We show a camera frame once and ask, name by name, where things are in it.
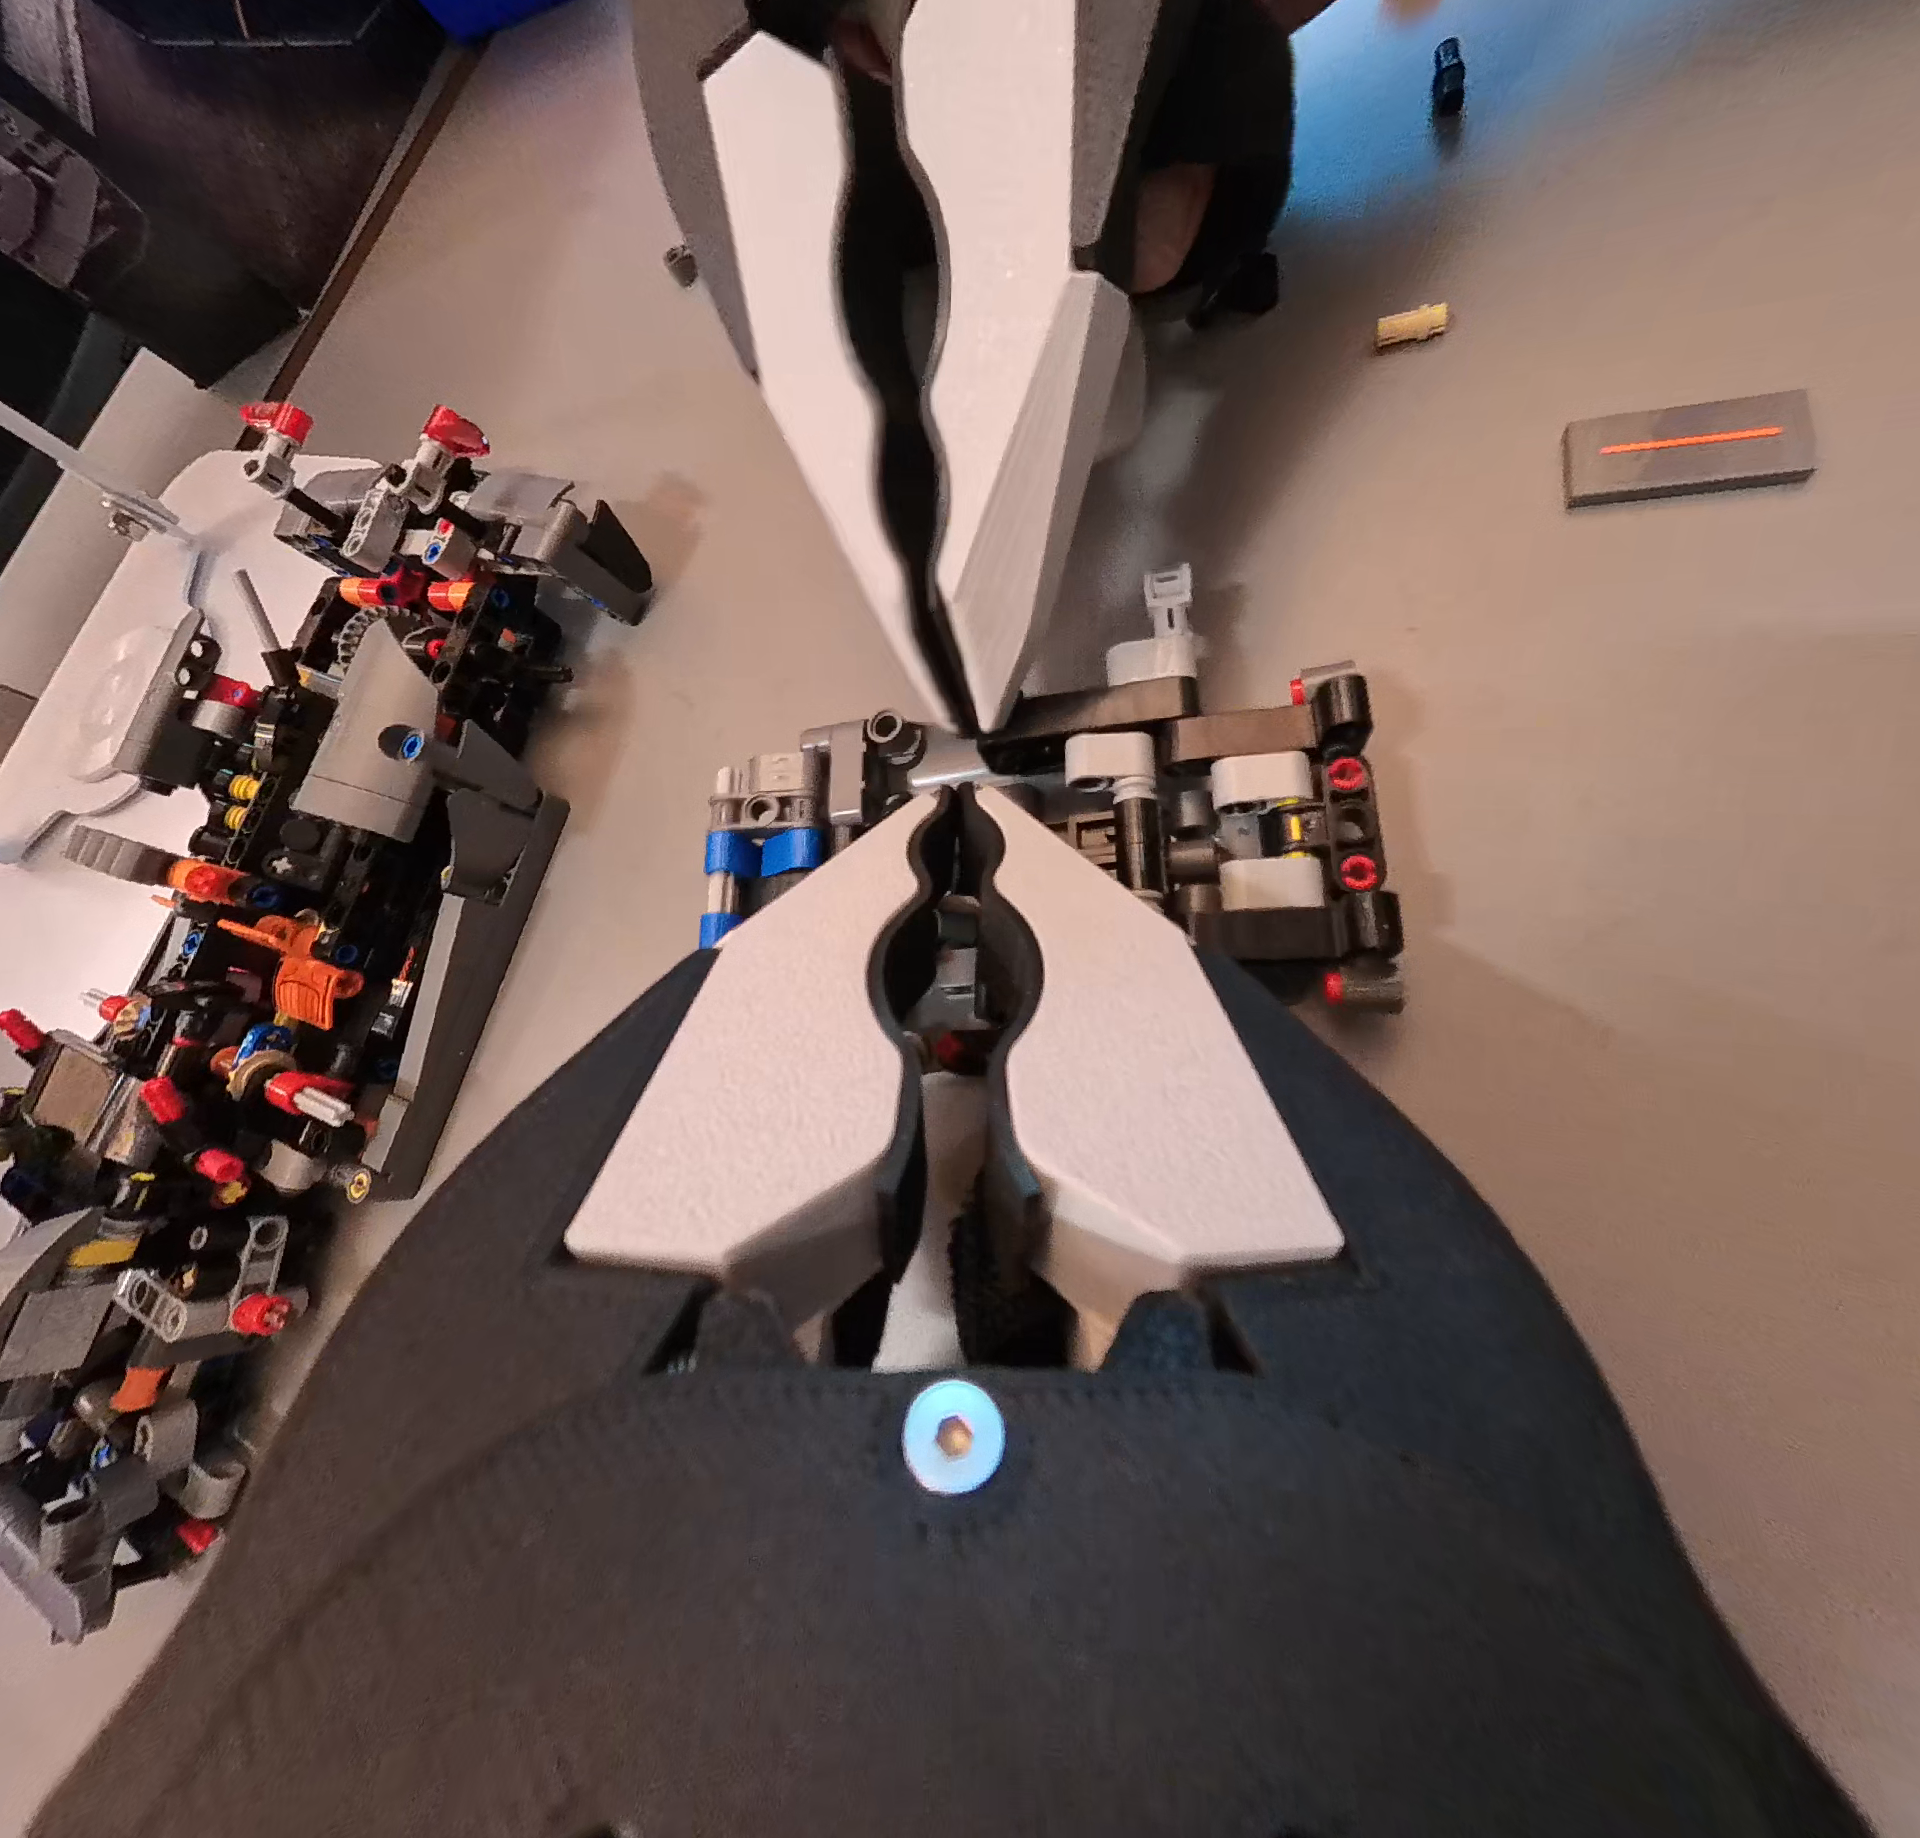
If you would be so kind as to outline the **clear plastic stand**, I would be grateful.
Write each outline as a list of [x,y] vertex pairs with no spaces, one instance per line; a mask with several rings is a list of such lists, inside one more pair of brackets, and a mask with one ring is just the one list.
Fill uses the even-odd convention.
[[23,410],[7,400],[3,400],[3,433],[17,439],[35,457],[51,458],[64,474],[88,481],[106,502],[109,524],[118,529],[118,534],[128,541],[142,541],[145,534],[167,534],[190,548],[198,547],[196,531],[186,529],[183,519],[163,500],[126,481],[106,461],[88,457],[83,446],[70,444],[68,439],[46,429],[33,416],[27,416]]

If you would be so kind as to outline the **grey lego tile orange line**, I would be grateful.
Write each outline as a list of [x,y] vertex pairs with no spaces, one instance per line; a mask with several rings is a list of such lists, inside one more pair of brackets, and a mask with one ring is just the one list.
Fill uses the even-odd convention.
[[1563,429],[1571,509],[1806,481],[1815,468],[1814,400],[1800,385],[1587,416]]

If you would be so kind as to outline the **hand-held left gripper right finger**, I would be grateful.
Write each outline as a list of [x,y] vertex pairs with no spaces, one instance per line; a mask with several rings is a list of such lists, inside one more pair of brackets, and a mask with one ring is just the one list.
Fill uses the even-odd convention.
[[1073,1360],[1144,1296],[1313,1271],[1347,1236],[1187,935],[1019,803],[961,793],[1000,1005],[961,1214],[961,1335]]

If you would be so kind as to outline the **dark printed box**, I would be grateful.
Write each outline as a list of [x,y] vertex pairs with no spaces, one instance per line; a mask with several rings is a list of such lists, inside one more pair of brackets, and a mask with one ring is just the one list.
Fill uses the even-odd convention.
[[423,0],[3,0],[3,375],[88,320],[196,385],[295,333],[446,49]]

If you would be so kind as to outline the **person's right hand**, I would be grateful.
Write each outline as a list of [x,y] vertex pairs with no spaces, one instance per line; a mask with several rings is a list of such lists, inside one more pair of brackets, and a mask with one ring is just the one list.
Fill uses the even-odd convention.
[[1336,0],[1200,0],[1144,140],[1136,295],[1208,301],[1268,247],[1296,134],[1296,33]]

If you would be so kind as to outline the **small black grey lego assembly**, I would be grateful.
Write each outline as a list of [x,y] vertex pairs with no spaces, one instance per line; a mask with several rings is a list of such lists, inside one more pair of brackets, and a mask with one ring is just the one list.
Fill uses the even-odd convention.
[[1336,660],[1296,675],[1283,702],[1204,708],[1190,609],[1190,567],[1147,573],[1147,637],[1111,646],[1101,682],[1021,694],[984,737],[878,708],[721,768],[698,944],[721,944],[912,795],[990,785],[1287,1002],[1402,1012],[1405,918],[1364,675]]

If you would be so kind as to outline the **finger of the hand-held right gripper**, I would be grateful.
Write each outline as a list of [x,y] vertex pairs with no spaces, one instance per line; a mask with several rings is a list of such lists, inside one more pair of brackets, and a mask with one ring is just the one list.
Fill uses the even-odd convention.
[[1031,675],[1128,333],[1127,292],[1073,265],[1073,57],[1078,0],[916,0],[900,47],[941,253],[934,605],[980,730]]
[[964,726],[915,630],[906,560],[881,518],[881,407],[845,317],[852,160],[836,76],[758,31],[704,77],[758,381],[830,531],[925,711]]

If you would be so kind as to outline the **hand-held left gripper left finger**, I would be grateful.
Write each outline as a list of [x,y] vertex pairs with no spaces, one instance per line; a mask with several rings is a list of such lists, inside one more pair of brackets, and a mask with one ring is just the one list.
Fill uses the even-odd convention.
[[925,1075],[886,973],[955,826],[952,795],[907,798],[708,954],[566,1226],[574,1258],[765,1296],[791,1335],[877,1278],[872,1363],[961,1360],[964,1082]]

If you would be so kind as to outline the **large lego car chassis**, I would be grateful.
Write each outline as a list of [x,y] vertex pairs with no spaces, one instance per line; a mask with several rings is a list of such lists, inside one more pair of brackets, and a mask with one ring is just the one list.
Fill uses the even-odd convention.
[[86,1031],[3,1012],[3,1582],[56,1642],[218,1544],[248,1363],[310,1310],[334,1214],[426,1181],[568,819],[522,758],[574,678],[545,599],[651,605],[612,502],[497,464],[451,407],[398,461],[334,464],[307,410],[243,416],[323,583],[283,641],[234,573],[263,686],[180,620],[112,765],[200,826],[64,839],[151,889],[158,938]]

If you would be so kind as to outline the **white moulded plastic base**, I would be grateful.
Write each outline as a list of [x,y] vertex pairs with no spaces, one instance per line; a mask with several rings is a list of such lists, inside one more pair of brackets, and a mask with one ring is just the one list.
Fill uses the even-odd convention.
[[246,458],[211,449],[160,492],[198,556],[158,531],[132,544],[3,755],[3,1005],[43,1027],[78,1028],[86,989],[126,989],[160,928],[151,889],[68,864],[68,833],[90,823],[183,851],[200,826],[196,793],[151,793],[112,765],[160,650],[198,606],[218,669],[263,686],[234,573],[250,574],[283,641],[323,583],[323,567],[278,541],[279,505]]

